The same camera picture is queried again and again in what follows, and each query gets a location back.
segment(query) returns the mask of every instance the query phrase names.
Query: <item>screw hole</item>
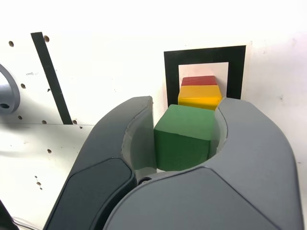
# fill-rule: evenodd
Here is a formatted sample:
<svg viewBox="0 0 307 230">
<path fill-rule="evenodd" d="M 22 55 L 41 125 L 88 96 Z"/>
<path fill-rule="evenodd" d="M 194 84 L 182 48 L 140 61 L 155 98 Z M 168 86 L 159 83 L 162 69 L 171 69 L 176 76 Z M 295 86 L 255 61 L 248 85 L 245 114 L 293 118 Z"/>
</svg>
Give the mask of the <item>screw hole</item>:
<svg viewBox="0 0 307 230">
<path fill-rule="evenodd" d="M 150 180 L 151 180 L 150 177 L 145 176 L 145 177 L 143 177 L 142 179 L 139 180 L 138 185 L 146 183 L 147 181 L 150 181 Z"/>
<path fill-rule="evenodd" d="M 2 103 L 0 104 L 0 107 L 3 109 L 8 109 L 10 106 L 8 104 Z"/>
<path fill-rule="evenodd" d="M 47 35 L 44 35 L 44 40 L 45 40 L 45 42 L 49 42 L 50 41 L 50 39 L 49 39 L 49 37 Z"/>
</svg>

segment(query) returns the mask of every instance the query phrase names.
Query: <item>wooden block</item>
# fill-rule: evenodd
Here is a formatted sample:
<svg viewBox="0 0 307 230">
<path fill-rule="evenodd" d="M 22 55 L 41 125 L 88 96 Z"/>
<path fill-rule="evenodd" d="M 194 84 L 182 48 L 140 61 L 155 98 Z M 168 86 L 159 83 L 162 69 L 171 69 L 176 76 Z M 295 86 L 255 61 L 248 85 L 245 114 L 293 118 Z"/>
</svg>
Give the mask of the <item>wooden block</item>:
<svg viewBox="0 0 307 230">
<path fill-rule="evenodd" d="M 177 171 L 208 159 L 214 111 L 171 105 L 154 128 L 157 167 Z"/>
<path fill-rule="evenodd" d="M 185 85 L 217 85 L 217 83 L 215 76 L 202 76 L 183 78 L 181 86 Z"/>
<path fill-rule="evenodd" d="M 188 85 L 181 86 L 178 104 L 215 110 L 222 98 L 218 85 Z"/>
</svg>

